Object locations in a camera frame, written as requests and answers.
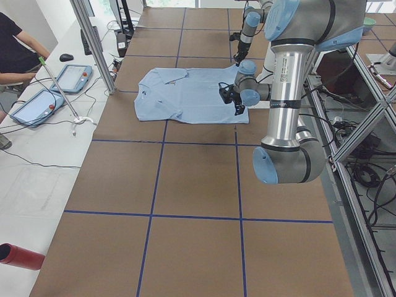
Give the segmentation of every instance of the black shirt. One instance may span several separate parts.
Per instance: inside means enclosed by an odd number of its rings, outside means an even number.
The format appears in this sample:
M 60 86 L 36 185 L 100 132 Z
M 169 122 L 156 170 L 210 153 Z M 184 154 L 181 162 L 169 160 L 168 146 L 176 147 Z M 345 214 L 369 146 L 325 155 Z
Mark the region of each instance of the black shirt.
M 21 45 L 14 36 L 22 29 L 0 12 L 0 72 L 24 73 L 39 65 L 37 55 Z

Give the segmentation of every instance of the blue tablet device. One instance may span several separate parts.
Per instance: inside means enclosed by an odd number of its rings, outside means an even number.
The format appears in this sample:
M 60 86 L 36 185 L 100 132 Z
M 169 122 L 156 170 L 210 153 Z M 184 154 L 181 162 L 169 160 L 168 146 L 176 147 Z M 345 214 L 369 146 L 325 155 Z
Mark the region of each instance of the blue tablet device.
M 60 94 L 43 89 L 10 114 L 10 117 L 23 125 L 36 127 L 46 121 L 63 102 Z
M 66 65 L 56 80 L 63 92 L 69 94 L 79 93 L 92 75 L 92 67 L 88 65 Z M 58 92 L 58 88 L 53 84 L 51 91 Z

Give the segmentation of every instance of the black sleeve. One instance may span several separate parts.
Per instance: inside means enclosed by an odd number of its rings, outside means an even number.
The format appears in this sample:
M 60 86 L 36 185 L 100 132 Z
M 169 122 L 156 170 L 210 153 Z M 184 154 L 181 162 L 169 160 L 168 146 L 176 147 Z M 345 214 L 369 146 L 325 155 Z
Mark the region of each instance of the black sleeve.
M 4 29 L 13 36 L 17 36 L 22 29 L 18 27 L 17 24 L 13 20 L 11 20 L 8 16 L 0 12 L 0 24 L 4 26 Z

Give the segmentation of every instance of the light blue fabric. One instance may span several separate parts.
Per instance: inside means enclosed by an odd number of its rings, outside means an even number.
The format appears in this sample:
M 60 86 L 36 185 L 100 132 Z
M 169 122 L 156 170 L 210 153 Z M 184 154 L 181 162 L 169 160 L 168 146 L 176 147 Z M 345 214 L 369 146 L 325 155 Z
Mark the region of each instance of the light blue fabric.
M 234 104 L 225 104 L 218 83 L 232 84 L 238 68 L 152 69 L 139 83 L 135 100 L 141 121 L 174 119 L 190 124 L 248 123 L 248 109 L 235 116 Z

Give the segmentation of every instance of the green tip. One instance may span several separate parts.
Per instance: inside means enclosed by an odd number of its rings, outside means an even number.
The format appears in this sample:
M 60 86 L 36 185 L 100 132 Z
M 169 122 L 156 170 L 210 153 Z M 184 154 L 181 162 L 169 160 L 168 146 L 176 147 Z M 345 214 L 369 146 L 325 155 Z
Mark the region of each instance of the green tip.
M 45 65 L 45 61 L 44 61 L 43 57 L 39 57 L 38 59 L 40 60 L 41 65 Z

